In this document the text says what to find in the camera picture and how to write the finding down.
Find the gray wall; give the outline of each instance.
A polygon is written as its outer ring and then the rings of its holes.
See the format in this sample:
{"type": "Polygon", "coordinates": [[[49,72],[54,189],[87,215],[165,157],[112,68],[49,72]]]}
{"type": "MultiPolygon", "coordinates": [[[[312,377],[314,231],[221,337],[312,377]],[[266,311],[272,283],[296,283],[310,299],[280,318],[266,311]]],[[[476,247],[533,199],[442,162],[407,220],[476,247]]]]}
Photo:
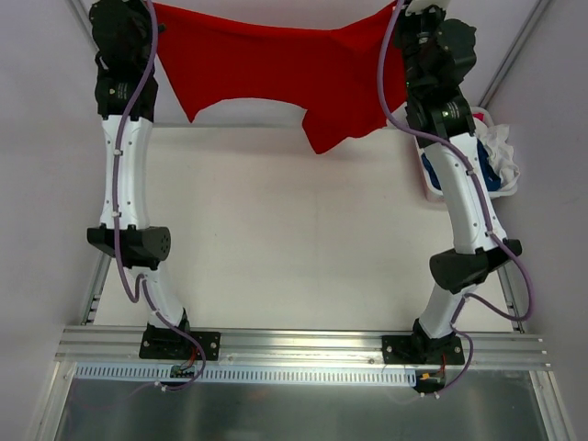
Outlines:
{"type": "Polygon", "coordinates": [[[529,328],[548,338],[579,439],[588,439],[586,17],[585,0],[555,0],[491,107],[498,122],[512,124],[522,166],[520,191],[499,212],[510,235],[523,240],[537,285],[529,328]]]}
{"type": "Polygon", "coordinates": [[[97,253],[104,153],[95,69],[63,0],[0,6],[0,432],[24,438],[97,253]]]}

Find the red cloth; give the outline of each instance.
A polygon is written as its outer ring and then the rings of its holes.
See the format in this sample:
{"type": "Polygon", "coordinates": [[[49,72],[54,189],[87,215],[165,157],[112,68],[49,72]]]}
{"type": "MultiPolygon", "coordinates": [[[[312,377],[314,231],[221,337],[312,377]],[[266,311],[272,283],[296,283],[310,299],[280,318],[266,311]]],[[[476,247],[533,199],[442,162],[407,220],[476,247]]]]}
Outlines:
{"type": "MultiPolygon", "coordinates": [[[[336,30],[272,28],[156,5],[159,57],[188,119],[223,99],[266,98],[307,110],[316,153],[384,127],[376,70],[392,5],[336,30]]],[[[399,50],[386,62],[390,108],[406,99],[399,50]]]]}

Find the white wall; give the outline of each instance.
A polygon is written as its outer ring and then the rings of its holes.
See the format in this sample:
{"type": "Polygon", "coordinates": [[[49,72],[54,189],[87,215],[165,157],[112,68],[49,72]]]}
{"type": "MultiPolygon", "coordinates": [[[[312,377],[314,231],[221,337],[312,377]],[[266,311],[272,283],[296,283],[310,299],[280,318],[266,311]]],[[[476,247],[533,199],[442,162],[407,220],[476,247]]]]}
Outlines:
{"type": "MultiPolygon", "coordinates": [[[[90,6],[96,0],[82,0],[90,6]]],[[[158,0],[205,14],[269,26],[291,28],[340,28],[378,12],[390,0],[158,0]]],[[[478,31],[478,63],[466,77],[463,91],[471,103],[478,103],[518,31],[537,0],[452,0],[448,14],[475,26],[478,31]]],[[[185,123],[161,64],[157,68],[160,84],[155,116],[159,122],[185,123]]],[[[233,100],[203,110],[197,122],[226,124],[257,122],[299,125],[303,111],[279,103],[233,100]]]]}
{"type": "Polygon", "coordinates": [[[96,252],[104,153],[95,68],[63,0],[0,6],[0,431],[24,438],[96,252]]]}
{"type": "Polygon", "coordinates": [[[548,337],[553,366],[579,439],[588,439],[582,379],[588,356],[588,3],[556,0],[538,26],[491,112],[512,127],[520,191],[500,214],[523,240],[537,284],[530,329],[548,337]]]}

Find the table surface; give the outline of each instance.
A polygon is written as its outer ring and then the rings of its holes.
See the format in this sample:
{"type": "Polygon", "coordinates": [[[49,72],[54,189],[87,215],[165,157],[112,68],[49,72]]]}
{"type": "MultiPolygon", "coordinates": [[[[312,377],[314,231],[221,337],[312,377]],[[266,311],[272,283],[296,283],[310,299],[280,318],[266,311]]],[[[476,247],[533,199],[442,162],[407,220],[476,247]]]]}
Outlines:
{"type": "MultiPolygon", "coordinates": [[[[152,225],[172,232],[168,266],[192,326],[409,330],[453,247],[445,205],[424,198],[411,137],[379,130],[317,156],[297,129],[155,129],[152,225]]],[[[506,310],[494,274],[478,291],[506,310]]],[[[144,326],[114,267],[95,324],[144,326]]],[[[469,302],[468,331],[511,324],[469,302]]]]}

